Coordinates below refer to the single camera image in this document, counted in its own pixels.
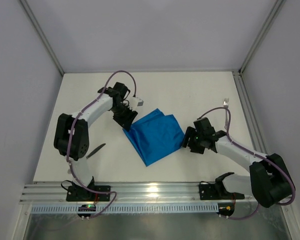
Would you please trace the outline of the blue cloth napkin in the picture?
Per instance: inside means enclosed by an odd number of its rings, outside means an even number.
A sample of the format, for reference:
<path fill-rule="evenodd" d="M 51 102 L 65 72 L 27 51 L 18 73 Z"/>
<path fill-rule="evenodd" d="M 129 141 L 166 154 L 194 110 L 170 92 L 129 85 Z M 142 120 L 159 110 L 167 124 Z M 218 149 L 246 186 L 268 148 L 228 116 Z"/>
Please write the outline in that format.
<path fill-rule="evenodd" d="M 147 167 L 179 150 L 185 136 L 175 116 L 158 108 L 123 132 Z"/>

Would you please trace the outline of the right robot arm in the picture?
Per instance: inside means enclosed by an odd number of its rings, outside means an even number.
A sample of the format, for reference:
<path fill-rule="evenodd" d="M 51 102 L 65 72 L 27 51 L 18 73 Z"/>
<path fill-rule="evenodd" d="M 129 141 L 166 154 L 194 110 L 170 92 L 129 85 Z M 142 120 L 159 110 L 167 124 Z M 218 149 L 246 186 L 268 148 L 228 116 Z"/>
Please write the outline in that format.
<path fill-rule="evenodd" d="M 217 177 L 214 187 L 221 198 L 230 194 L 252 196 L 261 206 L 269 208 L 283 204 L 285 198 L 295 195 L 296 188 L 280 155 L 267 155 L 241 146 L 230 139 L 228 132 L 215 131 L 206 117 L 197 119 L 193 124 L 186 129 L 181 144 L 183 148 L 197 154 L 211 150 L 234 161 L 249 173 L 243 176 L 227 172 Z"/>

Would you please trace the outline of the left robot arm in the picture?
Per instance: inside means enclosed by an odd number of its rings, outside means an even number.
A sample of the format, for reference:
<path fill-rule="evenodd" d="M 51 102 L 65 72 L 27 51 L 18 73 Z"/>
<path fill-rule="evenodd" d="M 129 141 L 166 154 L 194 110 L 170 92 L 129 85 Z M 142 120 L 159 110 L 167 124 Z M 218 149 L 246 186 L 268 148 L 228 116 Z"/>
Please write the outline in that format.
<path fill-rule="evenodd" d="M 64 156 L 74 184 L 88 189 L 94 181 L 90 173 L 86 154 L 90 146 L 89 128 L 104 113 L 113 113 L 112 119 L 129 131 L 138 115 L 137 108 L 144 101 L 135 95 L 126 97 L 131 91 L 120 82 L 114 87 L 103 87 L 98 96 L 83 109 L 72 114 L 62 113 L 57 120 L 53 146 Z"/>

